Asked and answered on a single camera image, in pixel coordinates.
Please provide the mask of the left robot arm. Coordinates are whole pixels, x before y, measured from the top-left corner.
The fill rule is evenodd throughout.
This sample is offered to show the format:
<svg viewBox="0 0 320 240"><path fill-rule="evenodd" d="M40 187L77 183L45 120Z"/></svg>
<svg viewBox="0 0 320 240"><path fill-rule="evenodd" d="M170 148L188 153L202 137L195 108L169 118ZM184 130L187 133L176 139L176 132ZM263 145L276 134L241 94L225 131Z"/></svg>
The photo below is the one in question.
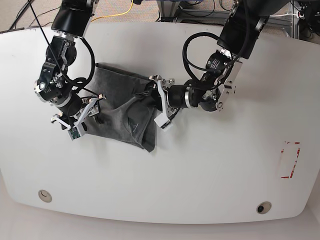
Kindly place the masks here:
<svg viewBox="0 0 320 240"><path fill-rule="evenodd" d="M161 113L154 119L156 125L166 129L179 110L202 107L207 112L220 111L233 91L233 84L242 67L241 59L248 59L256 41L271 15L278 12L286 0L236 0L220 35L198 32L191 35L182 48L183 65L190 76L184 84L159 75L150 76L161 101ZM209 37L221 49L199 67L188 59L188 46L192 40Z"/></svg>

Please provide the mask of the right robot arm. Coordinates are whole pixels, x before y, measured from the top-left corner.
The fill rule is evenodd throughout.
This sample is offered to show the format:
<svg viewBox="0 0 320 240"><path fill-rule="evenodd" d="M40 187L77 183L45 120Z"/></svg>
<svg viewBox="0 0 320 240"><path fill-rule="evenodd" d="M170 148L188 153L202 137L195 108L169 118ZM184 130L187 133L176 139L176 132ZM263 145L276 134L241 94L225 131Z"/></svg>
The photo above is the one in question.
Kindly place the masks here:
<svg viewBox="0 0 320 240"><path fill-rule="evenodd" d="M85 120L100 112L100 100L104 95L97 94L87 85L95 72L95 55L85 39L85 33L95 14L97 0L63 0L52 23L51 29L58 34L47 43L45 62L34 92L38 98L55 106L59 113L51 122L61 124L72 139L83 136L88 127ZM77 57L75 39L79 38L90 54L91 69L88 77L70 79L68 69Z"/></svg>

